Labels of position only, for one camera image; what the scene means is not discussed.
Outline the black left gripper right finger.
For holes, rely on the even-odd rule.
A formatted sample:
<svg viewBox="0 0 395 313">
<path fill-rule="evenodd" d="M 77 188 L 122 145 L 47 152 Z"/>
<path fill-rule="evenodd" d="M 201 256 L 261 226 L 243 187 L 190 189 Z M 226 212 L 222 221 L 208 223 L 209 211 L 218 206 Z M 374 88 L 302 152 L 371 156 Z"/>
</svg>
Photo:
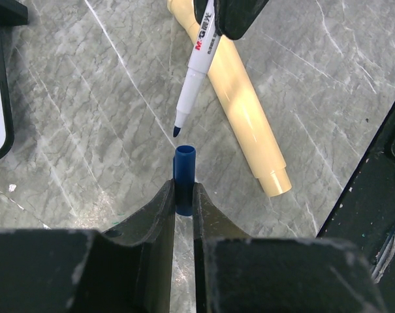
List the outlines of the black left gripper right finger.
<svg viewBox="0 0 395 313">
<path fill-rule="evenodd" d="M 368 263 L 349 241 L 254 238 L 197 183 L 193 239 L 198 312 L 385 312 Z"/>
</svg>

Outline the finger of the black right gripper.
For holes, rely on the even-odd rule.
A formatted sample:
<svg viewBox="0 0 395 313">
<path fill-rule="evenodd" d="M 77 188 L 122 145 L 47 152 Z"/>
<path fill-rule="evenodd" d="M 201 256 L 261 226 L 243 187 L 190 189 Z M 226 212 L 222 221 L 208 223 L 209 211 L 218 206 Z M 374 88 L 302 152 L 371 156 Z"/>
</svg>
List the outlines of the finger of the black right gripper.
<svg viewBox="0 0 395 313">
<path fill-rule="evenodd" d="M 208 0 L 193 0 L 194 15 L 198 23 L 200 23 L 203 19 L 207 4 Z"/>
<path fill-rule="evenodd" d="M 238 40 L 250 28 L 269 0 L 215 1 L 215 30 L 231 40 Z"/>
</svg>

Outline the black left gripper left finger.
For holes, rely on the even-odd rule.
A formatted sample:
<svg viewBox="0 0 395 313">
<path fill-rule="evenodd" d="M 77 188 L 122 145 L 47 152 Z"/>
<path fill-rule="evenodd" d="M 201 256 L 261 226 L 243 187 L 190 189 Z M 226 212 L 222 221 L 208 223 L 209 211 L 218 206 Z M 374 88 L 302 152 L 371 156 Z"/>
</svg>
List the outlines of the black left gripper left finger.
<svg viewBox="0 0 395 313">
<path fill-rule="evenodd" d="M 0 312 L 168 312 L 174 183 L 105 232 L 0 229 Z"/>
</svg>

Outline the white blue whiteboard marker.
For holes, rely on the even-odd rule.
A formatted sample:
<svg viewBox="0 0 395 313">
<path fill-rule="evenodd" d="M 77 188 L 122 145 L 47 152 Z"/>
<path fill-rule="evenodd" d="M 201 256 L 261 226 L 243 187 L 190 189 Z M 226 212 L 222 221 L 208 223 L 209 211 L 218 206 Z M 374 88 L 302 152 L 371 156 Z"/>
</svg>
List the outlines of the white blue whiteboard marker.
<svg viewBox="0 0 395 313">
<path fill-rule="evenodd" d="M 191 113 L 202 82 L 210 69 L 220 38 L 215 30 L 214 0 L 209 0 L 200 23 L 197 39 L 188 63 L 187 74 L 176 106 L 174 138 L 178 136 Z"/>
</svg>

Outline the blue marker cap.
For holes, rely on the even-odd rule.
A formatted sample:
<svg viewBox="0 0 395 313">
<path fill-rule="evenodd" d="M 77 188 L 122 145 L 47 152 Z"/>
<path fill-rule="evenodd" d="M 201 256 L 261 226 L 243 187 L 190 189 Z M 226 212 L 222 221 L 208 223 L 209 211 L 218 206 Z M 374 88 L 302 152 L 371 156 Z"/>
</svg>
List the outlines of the blue marker cap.
<svg viewBox="0 0 395 313">
<path fill-rule="evenodd" d="M 181 145 L 173 157 L 173 179 L 176 213 L 181 216 L 193 214 L 193 187 L 195 184 L 196 150 L 191 145 Z"/>
</svg>

